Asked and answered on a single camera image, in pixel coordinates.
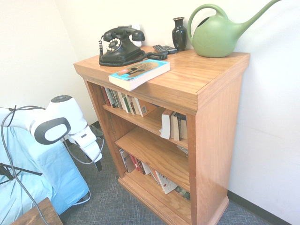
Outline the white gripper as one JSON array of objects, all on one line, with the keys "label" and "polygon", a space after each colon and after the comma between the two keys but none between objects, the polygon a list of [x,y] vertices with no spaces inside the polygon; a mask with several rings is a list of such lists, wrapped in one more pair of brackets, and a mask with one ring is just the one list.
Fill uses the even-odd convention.
[{"label": "white gripper", "polygon": [[102,144],[98,144],[96,136],[92,131],[83,132],[74,136],[75,142],[82,151],[93,161],[98,172],[102,171]]}]

